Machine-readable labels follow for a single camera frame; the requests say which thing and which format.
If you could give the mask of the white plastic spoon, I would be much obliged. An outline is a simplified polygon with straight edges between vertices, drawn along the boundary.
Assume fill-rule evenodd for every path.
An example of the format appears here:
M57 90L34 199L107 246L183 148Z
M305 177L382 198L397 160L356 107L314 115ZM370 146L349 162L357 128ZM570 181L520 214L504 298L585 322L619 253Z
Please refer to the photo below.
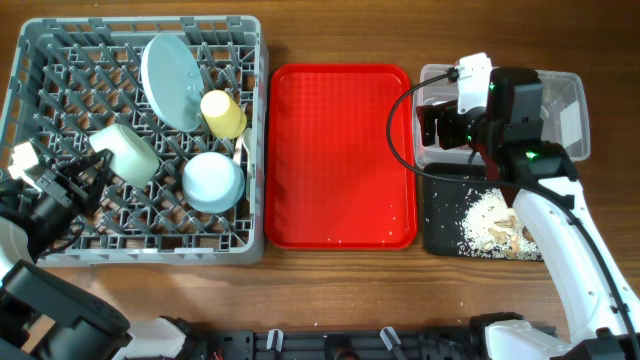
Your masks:
M252 129L250 127L247 127L242 134L243 147L247 155L246 180L245 180L245 198L247 200L250 200L250 197L251 197L251 179L253 174L253 170L251 167L251 152L252 152L251 136L252 136Z

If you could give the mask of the clear plastic bin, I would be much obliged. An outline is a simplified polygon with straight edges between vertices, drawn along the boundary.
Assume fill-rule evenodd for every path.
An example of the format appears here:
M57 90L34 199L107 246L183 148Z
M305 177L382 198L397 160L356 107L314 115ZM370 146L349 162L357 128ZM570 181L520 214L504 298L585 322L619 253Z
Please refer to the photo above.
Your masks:
M452 65L424 65L420 81L440 74ZM581 78L568 72L536 70L543 84L541 119L544 121L542 139L562 144L573 162L584 161L591 154L589 114ZM457 100L457 84L439 81L414 93L414 105L437 105ZM421 125L413 111L414 158L419 167L432 162L464 164L471 149L468 146L443 150L435 137L435 144L424 146Z

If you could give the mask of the yellow plastic cup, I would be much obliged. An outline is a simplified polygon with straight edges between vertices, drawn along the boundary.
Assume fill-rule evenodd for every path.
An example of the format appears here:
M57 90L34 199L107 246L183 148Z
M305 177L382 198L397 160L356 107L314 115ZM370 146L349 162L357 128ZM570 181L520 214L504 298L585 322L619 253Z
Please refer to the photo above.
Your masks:
M246 114L225 91L207 92L201 99L200 110L209 130L217 138L237 138L246 128Z

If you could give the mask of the light blue plate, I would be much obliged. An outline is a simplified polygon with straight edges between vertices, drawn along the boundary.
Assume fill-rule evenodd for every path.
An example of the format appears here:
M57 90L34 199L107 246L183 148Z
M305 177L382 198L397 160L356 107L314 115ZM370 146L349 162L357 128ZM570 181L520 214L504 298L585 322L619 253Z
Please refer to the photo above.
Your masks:
M189 47L177 36L157 35L143 50L140 70L155 115L178 131L196 130L204 82Z

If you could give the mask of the green bowl with rice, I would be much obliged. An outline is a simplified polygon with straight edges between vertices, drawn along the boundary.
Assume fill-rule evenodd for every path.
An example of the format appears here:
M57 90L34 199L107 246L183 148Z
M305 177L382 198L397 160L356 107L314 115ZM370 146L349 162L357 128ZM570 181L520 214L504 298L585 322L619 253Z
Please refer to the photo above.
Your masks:
M156 174L159 159L154 150L130 128L113 124L89 137L95 152L109 150L113 154L110 168L129 185L144 188Z

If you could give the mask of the white plastic fork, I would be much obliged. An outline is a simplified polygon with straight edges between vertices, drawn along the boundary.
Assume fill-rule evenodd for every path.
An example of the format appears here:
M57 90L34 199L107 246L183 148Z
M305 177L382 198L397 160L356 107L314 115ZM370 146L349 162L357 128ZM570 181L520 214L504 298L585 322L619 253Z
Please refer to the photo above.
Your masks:
M241 165L242 162L242 151L244 148L244 137L242 135L238 136L235 141L235 148L232 160L238 165Z

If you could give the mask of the light blue bowl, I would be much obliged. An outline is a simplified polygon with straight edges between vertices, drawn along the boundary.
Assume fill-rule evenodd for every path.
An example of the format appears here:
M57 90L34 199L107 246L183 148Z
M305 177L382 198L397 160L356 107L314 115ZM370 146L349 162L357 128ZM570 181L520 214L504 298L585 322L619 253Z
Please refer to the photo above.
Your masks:
M188 204L203 213L222 213L232 208L245 192L241 167L225 155L207 152L189 160L182 176Z

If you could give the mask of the black plastic tray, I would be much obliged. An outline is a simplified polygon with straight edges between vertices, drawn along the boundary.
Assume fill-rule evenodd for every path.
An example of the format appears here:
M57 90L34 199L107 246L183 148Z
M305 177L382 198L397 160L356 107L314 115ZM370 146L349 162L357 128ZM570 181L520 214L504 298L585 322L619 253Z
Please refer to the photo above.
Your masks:
M431 163L426 173L441 176L441 181L425 178L424 183L424 237L425 251L441 256L458 255L456 241L462 239L455 224L466 209L464 195L469 189L489 189L480 184L484 168L480 165Z

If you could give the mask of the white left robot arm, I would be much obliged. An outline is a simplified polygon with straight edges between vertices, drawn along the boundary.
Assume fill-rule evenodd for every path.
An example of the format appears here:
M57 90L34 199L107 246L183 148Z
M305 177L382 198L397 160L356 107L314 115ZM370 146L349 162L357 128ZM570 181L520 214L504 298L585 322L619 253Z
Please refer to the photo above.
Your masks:
M114 155L101 150L58 168L30 143L14 150L1 183L1 352L11 359L110 359L129 345L130 323L95 295L37 261L63 251L78 216L93 214Z

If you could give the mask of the spilled rice food waste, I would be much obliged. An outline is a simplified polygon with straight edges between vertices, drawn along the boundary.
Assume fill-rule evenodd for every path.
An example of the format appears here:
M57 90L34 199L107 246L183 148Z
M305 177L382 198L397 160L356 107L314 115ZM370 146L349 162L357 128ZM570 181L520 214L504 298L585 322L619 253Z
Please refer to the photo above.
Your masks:
M462 234L456 241L463 257L539 261L542 255L515 211L499 189L469 189L466 209L455 222Z

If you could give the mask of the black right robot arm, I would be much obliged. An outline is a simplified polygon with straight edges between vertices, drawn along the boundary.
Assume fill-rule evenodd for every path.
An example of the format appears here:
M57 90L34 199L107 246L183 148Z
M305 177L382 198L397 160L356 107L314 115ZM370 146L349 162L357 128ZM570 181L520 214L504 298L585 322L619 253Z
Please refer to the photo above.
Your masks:
M543 83L519 67L459 64L422 81L458 86L455 100L417 107L429 144L468 146L482 178L502 191L532 234L561 299L570 331L562 342L517 318L488 315L478 337L489 359L636 359L639 298L592 220L577 170L564 147L543 137Z

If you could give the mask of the red plastic tray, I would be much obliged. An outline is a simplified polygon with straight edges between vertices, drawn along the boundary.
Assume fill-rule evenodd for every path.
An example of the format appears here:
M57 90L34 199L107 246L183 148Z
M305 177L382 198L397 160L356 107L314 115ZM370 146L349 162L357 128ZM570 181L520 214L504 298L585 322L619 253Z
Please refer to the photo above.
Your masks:
M270 87L265 234L288 250L399 250L418 231L410 87L391 64L288 64Z

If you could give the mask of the grey dishwasher rack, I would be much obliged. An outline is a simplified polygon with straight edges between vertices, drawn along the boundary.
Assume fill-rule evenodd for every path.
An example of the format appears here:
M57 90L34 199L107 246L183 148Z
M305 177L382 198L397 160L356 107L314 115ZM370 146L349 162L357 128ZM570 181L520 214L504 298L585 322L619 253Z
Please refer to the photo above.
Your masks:
M141 81L145 46L177 36L190 49L206 90L225 91L252 129L250 200L202 213L185 200L181 178L194 156L233 156L235 141L206 128L181 132L151 109ZM269 54L260 21L250 15L35 18L18 38L1 115L1 163L32 141L43 162L62 165L90 152L89 137L113 124L151 146L159 168L144 187L111 179L100 207L80 216L44 267L113 263L243 265L264 252L264 125Z

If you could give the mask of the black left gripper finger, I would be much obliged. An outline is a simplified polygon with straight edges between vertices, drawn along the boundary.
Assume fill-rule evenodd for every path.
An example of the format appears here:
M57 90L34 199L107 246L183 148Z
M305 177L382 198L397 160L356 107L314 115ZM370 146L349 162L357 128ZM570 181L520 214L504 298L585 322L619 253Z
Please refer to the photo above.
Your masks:
M62 165L64 175L101 175L110 173L110 165L114 158L112 151L103 149L92 155L83 156Z
M97 173L93 183L87 190L86 197L83 200L84 215L92 216L98 210L98 208L100 207L102 194L110 177L111 169L109 167L103 167Z

